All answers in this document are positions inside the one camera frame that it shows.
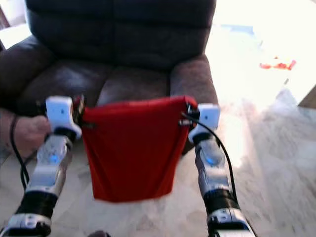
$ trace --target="red fabric bag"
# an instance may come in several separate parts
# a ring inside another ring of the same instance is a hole
[[[86,108],[82,130],[96,199],[125,202],[171,192],[177,161],[188,136],[179,126],[187,96]]]

